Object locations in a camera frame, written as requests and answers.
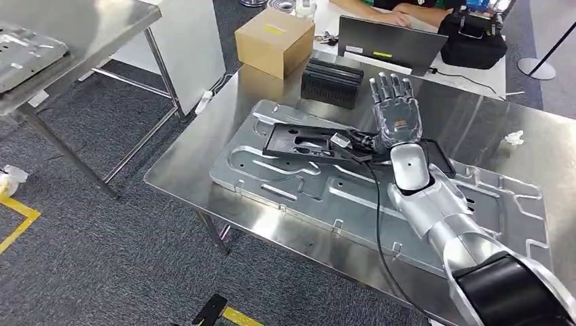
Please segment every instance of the aluminum fixture plate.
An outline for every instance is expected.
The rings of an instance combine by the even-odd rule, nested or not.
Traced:
[[[363,166],[264,156],[262,148],[276,122],[346,128],[262,100],[215,161],[210,171],[212,180],[242,196],[376,249],[376,189],[370,172]],[[551,268],[540,190],[475,166],[452,163],[456,169],[453,182],[466,195],[474,220],[510,249]],[[444,277],[441,261],[432,248],[416,236],[391,205],[385,189],[393,180],[392,171],[382,169],[376,174],[381,189],[384,252]]]
[[[0,21],[0,94],[15,88],[68,52],[63,42]]]

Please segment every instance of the laptop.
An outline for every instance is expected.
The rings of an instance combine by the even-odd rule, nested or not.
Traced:
[[[423,76],[448,36],[369,20],[340,17],[338,55],[345,52],[410,68]]]

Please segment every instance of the yellow floor tape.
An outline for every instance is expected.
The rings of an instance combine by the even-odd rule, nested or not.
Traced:
[[[16,230],[12,232],[12,234],[10,234],[6,239],[4,239],[4,241],[2,241],[2,243],[0,243],[0,254],[2,254],[4,250],[6,250],[24,231],[26,231],[32,222],[36,221],[38,216],[40,216],[40,212],[36,211],[35,209],[31,209],[23,203],[12,198],[2,199],[0,200],[0,204],[14,209],[26,217],[22,224],[20,224]]]
[[[232,309],[231,307],[226,307],[226,309],[224,309],[222,317],[240,326],[264,326],[263,324],[258,323],[245,314]]]

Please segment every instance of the silver robotic arm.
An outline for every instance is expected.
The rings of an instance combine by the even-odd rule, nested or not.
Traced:
[[[576,301],[538,261],[491,238],[471,218],[462,192],[416,142],[422,135],[410,80],[371,79],[379,135],[376,151],[390,150],[395,183],[388,195],[414,232],[442,260],[450,297],[470,325],[574,325]]]

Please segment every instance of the stanchion base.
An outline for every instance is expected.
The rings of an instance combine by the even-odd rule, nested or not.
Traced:
[[[239,0],[242,5],[247,7],[261,7],[265,5],[268,0]]]
[[[540,60],[534,58],[523,58],[518,61],[518,68],[526,75],[540,80],[550,80],[556,77],[556,70],[553,66],[545,62],[532,75],[530,72],[538,65]]]

